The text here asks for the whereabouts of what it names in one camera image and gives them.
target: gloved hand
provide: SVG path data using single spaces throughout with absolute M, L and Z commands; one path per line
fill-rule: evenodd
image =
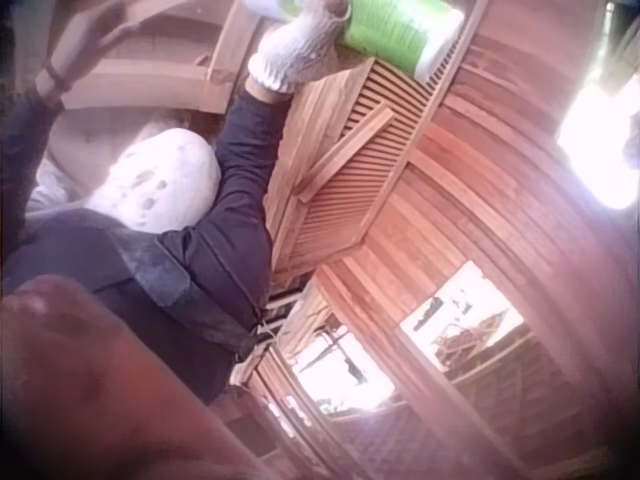
M 73 17 L 50 60 L 62 82 L 73 85 L 137 30 L 139 24 L 122 24 L 125 14 L 124 0 L 108 0 Z M 45 100 L 57 100 L 63 93 L 59 83 L 43 70 L 36 79 L 36 88 Z
M 271 91 L 293 93 L 301 84 L 354 67 L 362 57 L 336 45 L 350 15 L 349 0 L 306 0 L 297 19 L 260 42 L 249 73 Z

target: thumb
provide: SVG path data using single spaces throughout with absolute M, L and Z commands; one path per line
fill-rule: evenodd
M 98 50 L 100 50 L 102 54 L 107 53 L 137 32 L 139 28 L 139 23 L 125 23 L 124 25 L 120 25 L 98 41 Z

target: long sleeve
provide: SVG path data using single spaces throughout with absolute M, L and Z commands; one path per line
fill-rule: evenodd
M 35 88 L 15 104 L 0 132 L 0 192 L 2 204 L 2 260 L 15 249 L 24 226 L 25 208 L 49 132 L 62 104 L 49 107 Z
M 195 227 L 161 236 L 193 280 L 247 327 L 269 287 L 272 241 L 263 200 L 290 104 L 238 97 L 216 145 L 222 179 L 213 209 Z

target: blurry skin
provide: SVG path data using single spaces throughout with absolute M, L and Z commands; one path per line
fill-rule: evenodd
M 75 282 L 34 279 L 3 300 L 0 322 L 2 420 L 56 478 L 270 478 Z

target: reddish wood paneling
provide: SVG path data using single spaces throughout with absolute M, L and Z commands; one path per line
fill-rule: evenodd
M 469 260 L 524 316 L 591 420 L 623 415 L 635 394 L 636 226 L 596 201 L 554 138 L 603 5 L 493 0 L 363 249 L 318 271 L 338 318 L 437 427 L 456 424 L 433 405 L 446 389 L 396 328 Z

